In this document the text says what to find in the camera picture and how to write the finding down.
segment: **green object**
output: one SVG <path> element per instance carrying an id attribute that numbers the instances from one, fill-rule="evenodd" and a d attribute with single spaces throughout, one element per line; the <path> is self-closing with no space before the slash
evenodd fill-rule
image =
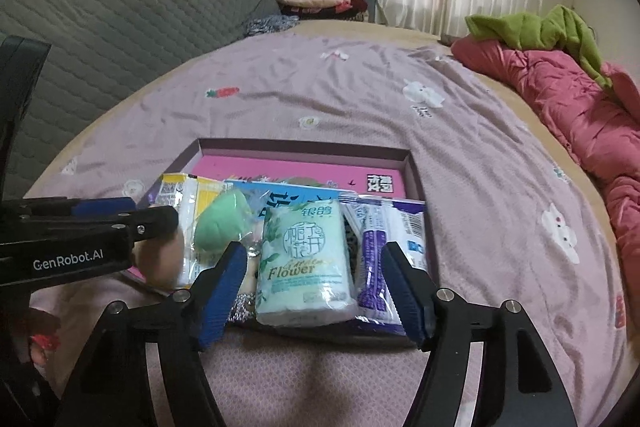
<path id="1" fill-rule="evenodd" d="M 533 13 L 504 17 L 470 15 L 466 26 L 479 41 L 498 39 L 514 50 L 560 49 L 571 55 L 602 88 L 611 88 L 611 79 L 600 73 L 602 58 L 591 29 L 573 10 L 561 4 L 542 18 Z"/>
<path id="2" fill-rule="evenodd" d="M 238 189 L 222 192 L 198 218 L 193 246 L 200 251 L 222 254 L 231 241 L 240 241 L 252 230 L 252 213 Z"/>

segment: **green towel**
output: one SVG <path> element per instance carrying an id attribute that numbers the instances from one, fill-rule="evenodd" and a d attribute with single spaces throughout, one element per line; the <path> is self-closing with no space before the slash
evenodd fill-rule
<path id="1" fill-rule="evenodd" d="M 544 18 L 523 12 L 500 18 L 470 15 L 465 20 L 479 41 L 498 39 L 520 51 L 564 50 L 602 89 L 611 87 L 611 79 L 600 73 L 602 58 L 591 29 L 566 6 L 557 5 Z"/>

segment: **metal bolt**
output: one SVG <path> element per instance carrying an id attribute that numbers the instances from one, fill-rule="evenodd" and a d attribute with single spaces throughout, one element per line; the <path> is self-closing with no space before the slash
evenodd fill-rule
<path id="1" fill-rule="evenodd" d="M 176 302 L 187 302 L 191 298 L 191 292 L 189 290 L 178 290 L 175 291 L 171 298 Z"/>
<path id="2" fill-rule="evenodd" d="M 117 315 L 124 309 L 124 302 L 122 301 L 113 301 L 111 304 L 107 306 L 107 311 L 110 312 L 111 315 Z"/>
<path id="3" fill-rule="evenodd" d="M 504 307 L 511 313 L 520 313 L 522 311 L 522 305 L 518 301 L 507 301 L 505 302 Z"/>
<path id="4" fill-rule="evenodd" d="M 438 296 L 438 299 L 445 302 L 452 301 L 453 297 L 456 296 L 449 288 L 440 288 L 436 292 L 436 295 Z"/>

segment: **gray quilted headboard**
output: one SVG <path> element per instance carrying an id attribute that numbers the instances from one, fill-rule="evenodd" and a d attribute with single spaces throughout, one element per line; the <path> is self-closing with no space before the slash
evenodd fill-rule
<path id="1" fill-rule="evenodd" d="M 275 0 L 0 0 L 0 39 L 52 44 L 4 197 L 22 197 L 70 140 L 118 102 L 274 13 Z"/>

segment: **pink comforter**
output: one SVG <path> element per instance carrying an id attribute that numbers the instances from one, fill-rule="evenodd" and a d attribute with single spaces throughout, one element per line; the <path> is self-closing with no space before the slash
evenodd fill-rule
<path id="1" fill-rule="evenodd" d="M 604 65 L 621 107 L 560 50 L 521 52 L 471 36 L 451 49 L 467 68 L 513 86 L 596 178 L 618 240 L 631 312 L 640 324 L 640 96 L 633 81 Z"/>

